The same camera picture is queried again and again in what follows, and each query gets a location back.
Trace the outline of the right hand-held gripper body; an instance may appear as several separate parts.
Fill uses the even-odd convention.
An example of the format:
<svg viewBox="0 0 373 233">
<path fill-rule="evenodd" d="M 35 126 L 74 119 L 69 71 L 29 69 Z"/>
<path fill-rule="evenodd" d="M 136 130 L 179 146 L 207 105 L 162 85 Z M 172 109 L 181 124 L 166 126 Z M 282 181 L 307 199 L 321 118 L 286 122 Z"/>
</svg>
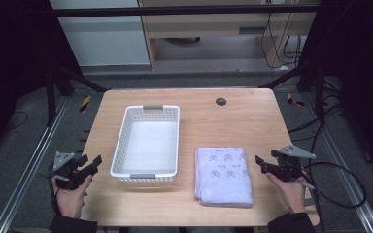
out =
<svg viewBox="0 0 373 233">
<path fill-rule="evenodd" d="M 296 180 L 302 176 L 301 158 L 315 159 L 316 156 L 294 144 L 271 150 L 271 155 L 277 160 L 278 165 L 271 173 L 283 182 Z"/>
</svg>

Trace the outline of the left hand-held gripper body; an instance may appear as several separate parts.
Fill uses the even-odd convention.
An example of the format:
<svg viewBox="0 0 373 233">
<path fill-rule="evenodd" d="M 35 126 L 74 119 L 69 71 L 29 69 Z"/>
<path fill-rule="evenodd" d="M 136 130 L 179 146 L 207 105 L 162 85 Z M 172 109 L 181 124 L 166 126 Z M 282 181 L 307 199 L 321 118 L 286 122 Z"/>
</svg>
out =
<svg viewBox="0 0 373 233">
<path fill-rule="evenodd" d="M 51 175 L 55 177 L 57 186 L 61 189 L 74 190 L 78 188 L 85 176 L 83 167 L 79 167 L 77 159 L 81 157 L 72 152 L 57 152 L 51 167 Z"/>
</svg>

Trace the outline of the lavender printed towel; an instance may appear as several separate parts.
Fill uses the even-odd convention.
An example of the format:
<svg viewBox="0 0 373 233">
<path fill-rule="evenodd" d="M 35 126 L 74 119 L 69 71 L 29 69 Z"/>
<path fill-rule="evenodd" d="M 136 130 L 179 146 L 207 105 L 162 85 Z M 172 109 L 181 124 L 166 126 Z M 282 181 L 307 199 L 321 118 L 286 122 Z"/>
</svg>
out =
<svg viewBox="0 0 373 233">
<path fill-rule="evenodd" d="M 198 148 L 194 195 L 201 205 L 250 208 L 252 183 L 243 148 Z"/>
</svg>

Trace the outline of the white plastic basket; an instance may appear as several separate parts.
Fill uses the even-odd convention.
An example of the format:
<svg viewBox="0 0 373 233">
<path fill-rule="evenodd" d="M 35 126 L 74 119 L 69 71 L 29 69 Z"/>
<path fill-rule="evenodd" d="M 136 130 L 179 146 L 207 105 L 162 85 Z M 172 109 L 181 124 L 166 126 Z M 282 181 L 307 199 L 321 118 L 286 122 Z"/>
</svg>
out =
<svg viewBox="0 0 373 233">
<path fill-rule="evenodd" d="M 178 173 L 180 108 L 129 106 L 110 175 L 122 183 L 173 183 Z"/>
</svg>

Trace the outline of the person's left hand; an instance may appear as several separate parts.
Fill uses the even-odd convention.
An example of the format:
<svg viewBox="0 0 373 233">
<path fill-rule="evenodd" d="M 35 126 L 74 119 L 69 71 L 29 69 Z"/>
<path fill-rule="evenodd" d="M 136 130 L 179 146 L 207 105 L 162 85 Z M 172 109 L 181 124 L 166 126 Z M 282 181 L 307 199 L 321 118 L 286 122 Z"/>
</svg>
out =
<svg viewBox="0 0 373 233">
<path fill-rule="evenodd" d="M 58 210 L 62 216 L 79 219 L 82 208 L 85 204 L 84 199 L 87 196 L 86 190 L 92 182 L 92 175 L 88 175 L 83 183 L 74 190 L 60 189 L 57 186 L 56 179 L 52 178 L 53 192 Z"/>
</svg>

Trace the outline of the person's right hand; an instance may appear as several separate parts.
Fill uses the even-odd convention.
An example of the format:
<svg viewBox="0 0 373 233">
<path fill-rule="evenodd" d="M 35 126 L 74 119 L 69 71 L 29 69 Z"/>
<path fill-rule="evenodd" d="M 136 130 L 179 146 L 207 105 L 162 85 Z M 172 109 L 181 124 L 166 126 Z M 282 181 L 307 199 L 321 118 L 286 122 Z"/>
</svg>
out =
<svg viewBox="0 0 373 233">
<path fill-rule="evenodd" d="M 302 177 L 290 182 L 283 182 L 271 173 L 267 173 L 266 177 L 279 189 L 291 214 L 305 213 L 305 186 L 302 184 Z"/>
</svg>

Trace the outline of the yellow black floor tape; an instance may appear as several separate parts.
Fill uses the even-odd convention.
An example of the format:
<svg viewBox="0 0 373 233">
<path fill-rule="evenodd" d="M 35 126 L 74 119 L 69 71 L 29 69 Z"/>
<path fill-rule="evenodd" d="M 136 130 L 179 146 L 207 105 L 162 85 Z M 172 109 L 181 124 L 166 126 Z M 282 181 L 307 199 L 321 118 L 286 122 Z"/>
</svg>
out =
<svg viewBox="0 0 373 233">
<path fill-rule="evenodd" d="M 291 105 L 304 107 L 305 104 L 302 101 L 295 101 L 290 93 L 287 93 L 287 102 Z"/>
<path fill-rule="evenodd" d="M 87 106 L 90 102 L 90 99 L 91 99 L 91 96 L 89 96 L 89 95 L 84 98 L 84 100 L 82 102 L 82 105 L 80 106 L 80 110 L 79 110 L 80 113 L 85 112 L 85 110 L 86 110 L 86 108 L 87 108 Z"/>
</svg>

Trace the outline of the black metal stand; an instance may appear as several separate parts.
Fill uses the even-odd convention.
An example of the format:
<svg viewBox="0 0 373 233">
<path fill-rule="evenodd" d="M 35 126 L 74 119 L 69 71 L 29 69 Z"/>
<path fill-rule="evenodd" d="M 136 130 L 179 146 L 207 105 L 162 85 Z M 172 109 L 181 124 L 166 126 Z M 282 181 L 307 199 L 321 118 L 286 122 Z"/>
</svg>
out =
<svg viewBox="0 0 373 233">
<path fill-rule="evenodd" d="M 54 88 L 57 87 L 62 96 L 71 96 L 75 89 L 70 84 L 70 79 L 77 81 L 96 92 L 107 91 L 106 87 L 93 83 L 92 81 L 86 79 L 83 75 L 73 72 L 65 67 L 60 66 L 49 69 L 45 74 L 48 106 L 47 126 L 50 126 L 56 117 Z"/>
<path fill-rule="evenodd" d="M 323 83 L 324 83 L 324 69 L 318 62 L 306 61 L 296 68 L 284 73 L 278 79 L 261 85 L 260 88 L 275 88 L 279 84 L 284 83 L 292 77 L 299 76 L 296 88 L 298 91 L 308 91 L 312 85 L 315 86 L 315 113 L 320 122 L 324 122 L 324 108 L 323 108 Z"/>
</svg>

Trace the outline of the black curtain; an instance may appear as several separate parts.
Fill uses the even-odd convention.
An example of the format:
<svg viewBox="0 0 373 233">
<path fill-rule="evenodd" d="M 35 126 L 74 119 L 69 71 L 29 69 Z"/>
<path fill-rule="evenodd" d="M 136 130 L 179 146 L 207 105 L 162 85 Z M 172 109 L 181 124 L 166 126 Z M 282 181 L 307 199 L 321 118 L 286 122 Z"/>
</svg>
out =
<svg viewBox="0 0 373 233">
<path fill-rule="evenodd" d="M 0 0 L 0 135 L 17 99 L 45 85 L 44 67 L 19 12 L 51 8 L 50 0 Z"/>
<path fill-rule="evenodd" d="M 318 12 L 303 55 L 325 39 L 324 73 L 341 80 L 342 105 L 373 159 L 373 0 L 322 0 L 336 10 Z"/>
</svg>

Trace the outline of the white cabinet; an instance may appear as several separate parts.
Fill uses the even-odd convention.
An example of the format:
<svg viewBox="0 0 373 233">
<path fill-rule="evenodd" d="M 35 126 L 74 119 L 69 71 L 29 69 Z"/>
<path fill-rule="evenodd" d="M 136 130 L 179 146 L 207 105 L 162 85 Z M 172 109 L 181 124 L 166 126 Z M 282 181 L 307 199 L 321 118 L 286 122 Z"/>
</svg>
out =
<svg viewBox="0 0 373 233">
<path fill-rule="evenodd" d="M 137 0 L 50 0 L 55 10 L 138 7 Z M 60 17 L 81 67 L 149 65 L 140 17 Z"/>
</svg>

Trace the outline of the light wooden desk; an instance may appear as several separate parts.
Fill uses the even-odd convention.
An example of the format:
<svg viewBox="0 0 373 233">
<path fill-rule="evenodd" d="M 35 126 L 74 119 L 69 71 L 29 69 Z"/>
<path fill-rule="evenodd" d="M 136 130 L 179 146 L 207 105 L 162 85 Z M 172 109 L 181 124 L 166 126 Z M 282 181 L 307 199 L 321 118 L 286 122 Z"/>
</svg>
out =
<svg viewBox="0 0 373 233">
<path fill-rule="evenodd" d="M 137 0 L 141 7 L 319 4 L 321 0 Z M 263 13 L 144 16 L 149 39 L 216 36 L 255 36 L 267 64 L 284 61 L 285 42 L 290 36 L 306 36 L 315 13 Z"/>
</svg>

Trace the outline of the metal floor rail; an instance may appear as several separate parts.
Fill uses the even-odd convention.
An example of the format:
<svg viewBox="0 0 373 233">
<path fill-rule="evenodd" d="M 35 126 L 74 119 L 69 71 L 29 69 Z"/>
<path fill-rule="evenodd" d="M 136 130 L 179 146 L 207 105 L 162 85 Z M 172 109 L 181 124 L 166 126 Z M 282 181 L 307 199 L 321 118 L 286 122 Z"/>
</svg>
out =
<svg viewBox="0 0 373 233">
<path fill-rule="evenodd" d="M 51 139 L 64 115 L 65 108 L 69 102 L 69 97 L 61 97 L 56 107 L 55 117 L 52 123 L 46 127 L 38 145 L 32 153 L 22 175 L 17 181 L 17 185 L 9 198 L 5 208 L 0 214 L 0 233 L 7 233 L 17 210 L 36 175 L 37 169 L 51 143 Z"/>
<path fill-rule="evenodd" d="M 348 169 L 348 165 L 343 159 L 340 150 L 337 148 L 330 132 L 325 127 L 322 129 L 322 139 L 327 148 L 330 161 Z M 364 192 L 359 186 L 358 179 L 355 179 L 344 170 L 339 172 L 339 177 L 352 203 L 358 204 L 362 201 L 362 204 L 356 207 L 357 215 L 366 232 L 373 233 L 373 210 L 370 204 L 364 199 Z"/>
</svg>

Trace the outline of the black horizontal frame bar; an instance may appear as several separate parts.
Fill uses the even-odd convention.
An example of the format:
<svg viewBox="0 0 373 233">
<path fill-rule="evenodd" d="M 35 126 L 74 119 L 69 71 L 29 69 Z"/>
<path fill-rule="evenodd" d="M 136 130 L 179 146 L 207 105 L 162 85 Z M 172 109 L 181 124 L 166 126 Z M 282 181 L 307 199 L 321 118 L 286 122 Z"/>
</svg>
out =
<svg viewBox="0 0 373 233">
<path fill-rule="evenodd" d="M 216 14 L 311 13 L 321 9 L 317 4 L 301 5 L 229 5 L 229 6 L 169 6 L 102 9 L 51 10 L 55 17 L 132 17 Z"/>
</svg>

